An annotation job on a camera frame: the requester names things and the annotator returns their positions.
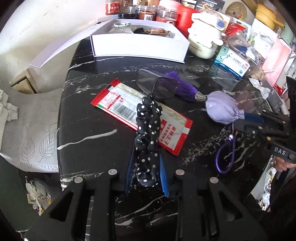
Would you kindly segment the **black polka dot scrunchie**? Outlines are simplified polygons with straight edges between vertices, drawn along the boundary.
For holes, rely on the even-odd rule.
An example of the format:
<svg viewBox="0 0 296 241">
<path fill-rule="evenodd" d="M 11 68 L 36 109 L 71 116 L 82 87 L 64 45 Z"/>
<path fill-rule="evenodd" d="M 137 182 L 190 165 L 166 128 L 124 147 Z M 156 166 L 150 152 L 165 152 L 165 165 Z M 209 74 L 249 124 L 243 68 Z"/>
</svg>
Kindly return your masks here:
<svg viewBox="0 0 296 241">
<path fill-rule="evenodd" d="M 162 107 L 151 95 L 137 105 L 137 136 L 134 140 L 135 175 L 140 185 L 154 187 L 159 183 L 159 134 Z"/>
</svg>

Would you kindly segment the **lavender drawstring pouch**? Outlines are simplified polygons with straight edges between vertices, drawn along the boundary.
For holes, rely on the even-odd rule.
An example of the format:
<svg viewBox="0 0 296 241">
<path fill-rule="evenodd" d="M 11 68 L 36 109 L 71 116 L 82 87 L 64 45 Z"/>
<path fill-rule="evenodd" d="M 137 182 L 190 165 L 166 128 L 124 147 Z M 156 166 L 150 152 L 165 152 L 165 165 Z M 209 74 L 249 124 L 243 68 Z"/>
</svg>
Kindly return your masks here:
<svg viewBox="0 0 296 241">
<path fill-rule="evenodd" d="M 224 125 L 244 120 L 244 110 L 239 109 L 234 98 L 222 91 L 211 92 L 205 101 L 206 112 L 210 118 Z"/>
</svg>

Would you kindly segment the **red white sachet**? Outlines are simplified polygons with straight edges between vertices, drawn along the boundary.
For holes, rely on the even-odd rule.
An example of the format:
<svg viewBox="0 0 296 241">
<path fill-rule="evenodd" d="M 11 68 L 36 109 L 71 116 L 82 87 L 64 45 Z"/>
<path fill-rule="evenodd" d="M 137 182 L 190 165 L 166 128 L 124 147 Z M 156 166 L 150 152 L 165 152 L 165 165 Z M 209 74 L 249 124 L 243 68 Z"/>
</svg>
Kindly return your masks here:
<svg viewBox="0 0 296 241">
<path fill-rule="evenodd" d="M 91 104 L 137 130 L 136 118 L 144 116 L 142 108 L 138 107 L 144 105 L 143 97 L 144 94 L 115 79 L 95 96 Z M 160 116 L 159 145 L 178 156 L 193 121 L 160 102 L 156 103 L 163 112 Z"/>
</svg>

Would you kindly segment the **purple tassel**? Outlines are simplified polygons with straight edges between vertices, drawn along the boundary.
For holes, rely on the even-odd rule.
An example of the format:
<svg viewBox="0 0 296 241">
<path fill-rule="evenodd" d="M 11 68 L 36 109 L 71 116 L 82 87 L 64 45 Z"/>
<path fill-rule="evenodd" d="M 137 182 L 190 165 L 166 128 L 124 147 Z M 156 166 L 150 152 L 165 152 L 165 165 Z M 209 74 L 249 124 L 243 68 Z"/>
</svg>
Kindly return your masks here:
<svg viewBox="0 0 296 241">
<path fill-rule="evenodd" d="M 171 79 L 174 79 L 178 83 L 178 87 L 175 96 L 188 102 L 201 102 L 206 101 L 207 97 L 199 92 L 193 85 L 183 80 L 177 72 L 167 72 L 165 75 Z"/>
</svg>

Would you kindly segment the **dark sunglasses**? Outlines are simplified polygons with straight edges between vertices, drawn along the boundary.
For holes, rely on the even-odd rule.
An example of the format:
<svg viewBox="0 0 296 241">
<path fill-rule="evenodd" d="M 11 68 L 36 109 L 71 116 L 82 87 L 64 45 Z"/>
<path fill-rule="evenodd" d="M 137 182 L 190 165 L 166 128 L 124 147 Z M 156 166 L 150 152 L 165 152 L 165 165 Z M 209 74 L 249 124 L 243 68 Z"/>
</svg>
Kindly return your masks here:
<svg viewBox="0 0 296 241">
<path fill-rule="evenodd" d="M 145 69 L 138 70 L 135 80 L 142 92 L 156 100 L 173 98 L 178 88 L 177 80 Z"/>
</svg>

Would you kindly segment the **nutritious cereal packet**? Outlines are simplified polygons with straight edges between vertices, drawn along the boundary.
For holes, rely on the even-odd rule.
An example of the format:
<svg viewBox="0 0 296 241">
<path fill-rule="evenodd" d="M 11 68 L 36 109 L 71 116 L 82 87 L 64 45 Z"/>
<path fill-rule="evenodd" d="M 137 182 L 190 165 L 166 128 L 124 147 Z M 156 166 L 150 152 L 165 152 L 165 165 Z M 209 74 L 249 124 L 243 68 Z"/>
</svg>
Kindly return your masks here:
<svg viewBox="0 0 296 241">
<path fill-rule="evenodd" d="M 166 37 L 170 33 L 171 33 L 170 31 L 166 31 L 165 29 L 162 29 L 162 28 L 149 29 L 144 31 L 144 34 L 147 34 L 147 35 L 164 36 L 164 37 Z"/>
</svg>

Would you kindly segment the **white patterned snack packet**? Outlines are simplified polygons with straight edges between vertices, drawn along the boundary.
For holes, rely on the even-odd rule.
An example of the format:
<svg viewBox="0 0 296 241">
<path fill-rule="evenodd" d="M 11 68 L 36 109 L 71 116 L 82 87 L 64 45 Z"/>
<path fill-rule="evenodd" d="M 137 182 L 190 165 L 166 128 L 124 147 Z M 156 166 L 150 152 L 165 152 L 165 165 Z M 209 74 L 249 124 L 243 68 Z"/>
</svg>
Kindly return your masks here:
<svg viewBox="0 0 296 241">
<path fill-rule="evenodd" d="M 116 22 L 108 31 L 109 34 L 133 34 L 137 28 L 130 22 Z"/>
</svg>

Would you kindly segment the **clear plastic bag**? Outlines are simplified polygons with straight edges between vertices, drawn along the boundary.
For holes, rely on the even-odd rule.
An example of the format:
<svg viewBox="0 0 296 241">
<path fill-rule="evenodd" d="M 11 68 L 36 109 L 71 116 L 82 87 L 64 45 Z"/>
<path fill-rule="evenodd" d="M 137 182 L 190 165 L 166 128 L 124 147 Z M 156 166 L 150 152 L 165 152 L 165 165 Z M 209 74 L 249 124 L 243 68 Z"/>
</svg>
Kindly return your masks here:
<svg viewBox="0 0 296 241">
<path fill-rule="evenodd" d="M 246 37 L 241 30 L 238 30 L 231 35 L 227 35 L 226 42 L 227 47 L 242 57 L 250 65 L 246 72 L 247 76 L 258 80 L 262 80 L 265 77 L 265 73 L 261 68 L 264 58 L 255 50 L 254 42 L 248 42 L 246 40 Z"/>
</svg>

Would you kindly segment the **grey patterned chair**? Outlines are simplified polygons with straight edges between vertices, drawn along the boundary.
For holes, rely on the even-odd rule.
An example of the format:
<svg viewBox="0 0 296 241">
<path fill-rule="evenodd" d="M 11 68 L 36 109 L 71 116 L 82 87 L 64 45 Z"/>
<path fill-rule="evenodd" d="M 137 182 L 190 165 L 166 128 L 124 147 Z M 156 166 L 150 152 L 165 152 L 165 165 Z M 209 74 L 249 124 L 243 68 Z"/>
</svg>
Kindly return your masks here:
<svg viewBox="0 0 296 241">
<path fill-rule="evenodd" d="M 57 173 L 57 122 L 62 89 L 24 94 L 1 85 L 1 157 L 25 172 Z"/>
</svg>

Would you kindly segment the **woven straw fan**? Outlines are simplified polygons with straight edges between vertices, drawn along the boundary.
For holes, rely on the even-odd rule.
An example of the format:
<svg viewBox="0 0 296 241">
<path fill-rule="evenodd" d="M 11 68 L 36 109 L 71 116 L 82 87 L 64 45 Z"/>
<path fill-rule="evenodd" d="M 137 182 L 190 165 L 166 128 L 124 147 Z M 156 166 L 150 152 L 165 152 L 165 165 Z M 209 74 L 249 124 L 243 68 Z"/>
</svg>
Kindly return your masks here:
<svg viewBox="0 0 296 241">
<path fill-rule="evenodd" d="M 247 20 L 247 8 L 243 3 L 239 1 L 231 3 L 226 8 L 225 14 L 239 20 Z"/>
</svg>

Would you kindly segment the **white gift box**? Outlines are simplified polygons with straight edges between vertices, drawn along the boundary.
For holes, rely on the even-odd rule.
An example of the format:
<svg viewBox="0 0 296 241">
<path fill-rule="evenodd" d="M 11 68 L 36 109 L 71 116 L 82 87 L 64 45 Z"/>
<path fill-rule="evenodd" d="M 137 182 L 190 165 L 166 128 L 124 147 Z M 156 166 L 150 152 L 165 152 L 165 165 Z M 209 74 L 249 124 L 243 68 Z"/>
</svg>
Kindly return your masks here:
<svg viewBox="0 0 296 241">
<path fill-rule="evenodd" d="M 95 57 L 142 57 L 184 63 L 189 41 L 173 24 L 137 19 L 127 20 L 133 27 L 144 30 L 164 29 L 169 32 L 165 37 L 109 32 L 115 23 L 122 21 L 123 19 L 109 20 L 89 27 L 68 40 L 58 39 L 42 50 L 30 62 L 30 65 L 41 68 L 63 50 L 88 37 Z"/>
</svg>

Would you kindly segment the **red plastic canister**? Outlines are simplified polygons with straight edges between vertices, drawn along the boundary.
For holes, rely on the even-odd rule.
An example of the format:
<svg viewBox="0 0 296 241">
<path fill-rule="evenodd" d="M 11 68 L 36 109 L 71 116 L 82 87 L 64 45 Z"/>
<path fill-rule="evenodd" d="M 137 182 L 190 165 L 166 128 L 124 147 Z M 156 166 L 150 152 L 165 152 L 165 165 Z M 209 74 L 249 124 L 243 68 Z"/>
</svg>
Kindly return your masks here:
<svg viewBox="0 0 296 241">
<path fill-rule="evenodd" d="M 177 13 L 178 17 L 176 21 L 176 28 L 187 38 L 189 35 L 188 29 L 193 23 L 193 21 L 191 20 L 192 14 L 199 13 L 199 11 L 181 5 L 177 9 Z"/>
</svg>

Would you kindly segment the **wide orange label jar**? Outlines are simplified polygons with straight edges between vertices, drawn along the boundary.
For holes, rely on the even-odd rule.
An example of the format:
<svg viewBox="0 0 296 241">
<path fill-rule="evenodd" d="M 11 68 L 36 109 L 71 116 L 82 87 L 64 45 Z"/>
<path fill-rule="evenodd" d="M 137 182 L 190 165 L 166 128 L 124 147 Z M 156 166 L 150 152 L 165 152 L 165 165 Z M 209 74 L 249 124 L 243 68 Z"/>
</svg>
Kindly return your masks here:
<svg viewBox="0 0 296 241">
<path fill-rule="evenodd" d="M 162 9 L 157 10 L 156 21 L 158 22 L 175 25 L 177 22 L 177 18 L 178 18 L 178 13 L 174 11 L 167 11 Z"/>
</svg>

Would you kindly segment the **black lid green jar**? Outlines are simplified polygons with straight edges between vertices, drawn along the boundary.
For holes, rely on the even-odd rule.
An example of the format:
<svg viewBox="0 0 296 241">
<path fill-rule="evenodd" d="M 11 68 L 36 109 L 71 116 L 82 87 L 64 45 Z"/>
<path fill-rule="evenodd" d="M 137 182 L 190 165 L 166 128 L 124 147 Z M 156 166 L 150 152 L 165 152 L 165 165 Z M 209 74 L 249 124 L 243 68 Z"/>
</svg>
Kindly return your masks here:
<svg viewBox="0 0 296 241">
<path fill-rule="evenodd" d="M 118 19 L 136 19 L 137 15 L 134 13 L 119 13 Z"/>
</svg>

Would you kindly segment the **red label spice jar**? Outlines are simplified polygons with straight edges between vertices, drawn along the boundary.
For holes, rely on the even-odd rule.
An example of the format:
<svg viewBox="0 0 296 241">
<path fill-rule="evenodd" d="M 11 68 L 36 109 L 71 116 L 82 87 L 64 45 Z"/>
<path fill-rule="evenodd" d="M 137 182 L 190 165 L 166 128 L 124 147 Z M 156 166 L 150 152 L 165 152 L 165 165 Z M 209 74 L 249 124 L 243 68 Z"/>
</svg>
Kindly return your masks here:
<svg viewBox="0 0 296 241">
<path fill-rule="evenodd" d="M 120 0 L 106 0 L 105 1 L 105 14 L 115 15 L 120 12 L 121 1 Z"/>
</svg>

